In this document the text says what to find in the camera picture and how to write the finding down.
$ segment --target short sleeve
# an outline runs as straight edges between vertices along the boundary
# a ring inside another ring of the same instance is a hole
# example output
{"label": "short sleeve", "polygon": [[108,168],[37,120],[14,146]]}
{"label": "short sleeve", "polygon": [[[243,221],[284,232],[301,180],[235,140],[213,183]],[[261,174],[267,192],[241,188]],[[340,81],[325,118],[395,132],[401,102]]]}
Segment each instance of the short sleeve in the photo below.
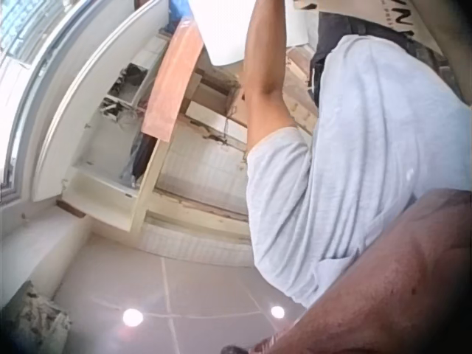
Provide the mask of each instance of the short sleeve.
{"label": "short sleeve", "polygon": [[297,128],[272,133],[248,155],[246,199],[255,265],[289,296],[295,279],[284,268],[303,251],[295,234],[305,233],[310,167],[311,151]]}

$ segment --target elbow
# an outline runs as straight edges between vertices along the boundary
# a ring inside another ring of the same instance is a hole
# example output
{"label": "elbow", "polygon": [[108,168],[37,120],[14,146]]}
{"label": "elbow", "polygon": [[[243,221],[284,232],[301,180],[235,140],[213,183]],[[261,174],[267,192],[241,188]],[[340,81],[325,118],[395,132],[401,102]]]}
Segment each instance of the elbow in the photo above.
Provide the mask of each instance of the elbow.
{"label": "elbow", "polygon": [[249,107],[258,103],[283,100],[282,88],[276,85],[245,85],[244,100]]}

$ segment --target raised arm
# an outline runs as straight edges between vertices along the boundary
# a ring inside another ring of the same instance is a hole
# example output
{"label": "raised arm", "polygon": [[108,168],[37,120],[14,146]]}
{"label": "raised arm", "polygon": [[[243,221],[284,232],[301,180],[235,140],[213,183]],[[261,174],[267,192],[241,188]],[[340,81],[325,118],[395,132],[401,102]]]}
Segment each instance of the raised arm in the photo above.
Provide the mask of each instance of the raised arm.
{"label": "raised arm", "polygon": [[270,133],[295,126],[282,98],[286,42],[285,0],[257,0],[244,58],[248,150]]}

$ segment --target person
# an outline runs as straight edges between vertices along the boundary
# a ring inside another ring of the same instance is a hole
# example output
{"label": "person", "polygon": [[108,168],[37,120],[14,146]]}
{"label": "person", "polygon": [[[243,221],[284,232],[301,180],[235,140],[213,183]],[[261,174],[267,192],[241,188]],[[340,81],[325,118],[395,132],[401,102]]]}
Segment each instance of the person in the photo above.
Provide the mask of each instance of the person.
{"label": "person", "polygon": [[472,194],[430,191],[293,328],[222,354],[469,353],[471,291]]}
{"label": "person", "polygon": [[257,0],[243,76],[249,227],[263,277],[310,308],[416,200],[471,190],[471,111],[395,37],[342,33],[313,77],[308,147],[282,98],[285,44],[285,1]]}

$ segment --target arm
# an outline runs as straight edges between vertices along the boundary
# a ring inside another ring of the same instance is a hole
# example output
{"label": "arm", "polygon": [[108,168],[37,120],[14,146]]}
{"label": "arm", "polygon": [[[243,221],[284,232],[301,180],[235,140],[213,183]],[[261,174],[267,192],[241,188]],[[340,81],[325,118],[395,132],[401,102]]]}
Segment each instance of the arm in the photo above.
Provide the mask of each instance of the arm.
{"label": "arm", "polygon": [[270,353],[416,353],[471,289],[471,194],[430,192]]}
{"label": "arm", "polygon": [[286,42],[285,0],[257,0],[244,58],[248,150],[270,133],[295,126],[282,98]]}

